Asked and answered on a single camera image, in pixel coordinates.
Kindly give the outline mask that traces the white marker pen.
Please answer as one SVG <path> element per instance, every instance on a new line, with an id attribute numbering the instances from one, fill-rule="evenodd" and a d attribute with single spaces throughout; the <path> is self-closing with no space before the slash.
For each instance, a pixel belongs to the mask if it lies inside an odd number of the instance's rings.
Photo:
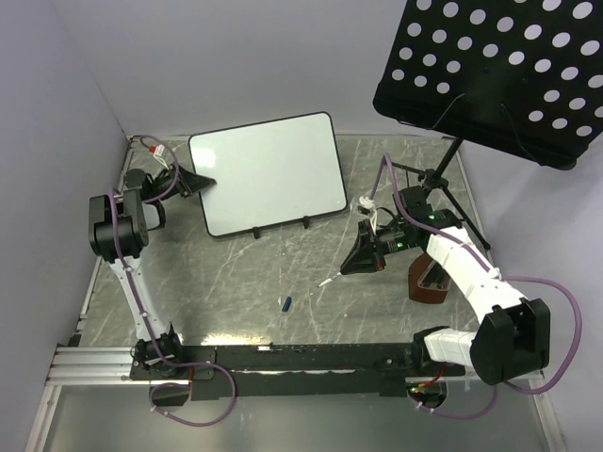
<path id="1" fill-rule="evenodd" d="M 339 272 L 336 273 L 336 274 L 334 274 L 333 276 L 331 276 L 331 277 L 325 279 L 324 281 L 322 281 L 321 283 L 319 283 L 318 286 L 317 286 L 317 288 L 324 287 L 326 284 L 331 283 L 333 280 L 335 280 L 339 276 L 341 276 L 341 274 Z"/>

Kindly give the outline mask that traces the white whiteboard black frame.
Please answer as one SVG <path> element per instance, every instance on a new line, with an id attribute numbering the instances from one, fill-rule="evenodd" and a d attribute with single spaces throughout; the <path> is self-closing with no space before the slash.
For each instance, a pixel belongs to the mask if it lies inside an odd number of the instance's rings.
<path id="1" fill-rule="evenodd" d="M 197 134 L 188 147 L 194 171 L 216 182 L 201 194 L 213 237 L 330 215 L 348 205 L 326 112 Z"/>

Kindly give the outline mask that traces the blue marker cap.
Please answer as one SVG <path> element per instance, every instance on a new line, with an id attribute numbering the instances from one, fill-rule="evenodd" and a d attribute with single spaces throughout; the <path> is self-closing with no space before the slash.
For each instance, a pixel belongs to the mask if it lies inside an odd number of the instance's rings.
<path id="1" fill-rule="evenodd" d="M 283 312 L 283 313 L 288 312 L 288 311 L 289 311 L 289 309 L 290 309 L 291 304 L 292 304 L 292 297 L 287 297 L 287 298 L 285 299 L 285 302 L 283 303 L 283 306 L 282 306 L 282 312 Z"/>

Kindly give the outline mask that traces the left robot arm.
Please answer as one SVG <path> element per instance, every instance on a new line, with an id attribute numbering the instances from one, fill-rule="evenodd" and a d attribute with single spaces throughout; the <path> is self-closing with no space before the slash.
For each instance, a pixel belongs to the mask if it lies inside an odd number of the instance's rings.
<path id="1" fill-rule="evenodd" d="M 133 364 L 167 379 L 183 373 L 187 356 L 152 287 L 143 250 L 150 244 L 150 232 L 166 226 L 163 201 L 188 198 L 216 184 L 213 178 L 171 164 L 156 176 L 130 169 L 123 176 L 122 193 L 111 190 L 90 198 L 90 247 L 116 275 L 128 303 L 137 337 Z"/>

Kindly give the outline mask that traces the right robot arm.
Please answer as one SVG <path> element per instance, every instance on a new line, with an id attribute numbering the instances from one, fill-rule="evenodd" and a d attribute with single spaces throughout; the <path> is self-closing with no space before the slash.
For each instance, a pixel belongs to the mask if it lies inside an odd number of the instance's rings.
<path id="1" fill-rule="evenodd" d="M 474 332 L 433 327 L 417 333 L 411 353 L 413 368 L 431 375 L 443 363 L 475 370 L 495 385 L 543 369 L 549 364 L 550 311 L 541 299 L 527 299 L 505 282 L 473 243 L 462 222 L 447 208 L 435 210 L 423 190 L 414 186 L 399 193 L 410 203 L 384 226 L 377 222 L 375 202 L 361 197 L 364 215 L 342 275 L 384 270 L 385 257 L 422 249 L 463 294 L 479 322 Z"/>

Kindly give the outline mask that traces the black perforated music stand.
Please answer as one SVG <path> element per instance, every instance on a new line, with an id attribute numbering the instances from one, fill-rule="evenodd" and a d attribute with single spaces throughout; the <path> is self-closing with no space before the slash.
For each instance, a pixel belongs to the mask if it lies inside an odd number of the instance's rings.
<path id="1" fill-rule="evenodd" d="M 376 112 L 556 170 L 602 134 L 598 1 L 410 1 Z"/>

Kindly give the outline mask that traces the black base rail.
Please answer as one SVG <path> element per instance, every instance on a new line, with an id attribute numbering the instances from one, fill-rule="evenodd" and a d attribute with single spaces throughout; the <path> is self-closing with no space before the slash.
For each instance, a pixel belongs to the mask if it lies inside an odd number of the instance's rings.
<path id="1" fill-rule="evenodd" d="M 183 346 L 187 366 L 165 378 L 138 369 L 133 381 L 183 383 L 194 401 L 232 395 L 405 396 L 406 383 L 437 375 L 461 377 L 458 364 L 432 361 L 415 343 L 268 346 Z"/>

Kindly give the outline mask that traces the aluminium frame rail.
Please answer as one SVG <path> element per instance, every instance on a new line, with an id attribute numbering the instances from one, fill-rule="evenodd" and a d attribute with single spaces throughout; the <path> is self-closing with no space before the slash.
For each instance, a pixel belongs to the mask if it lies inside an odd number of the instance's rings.
<path id="1" fill-rule="evenodd" d="M 133 359 L 127 347 L 57 347 L 47 386 L 131 384 Z"/>

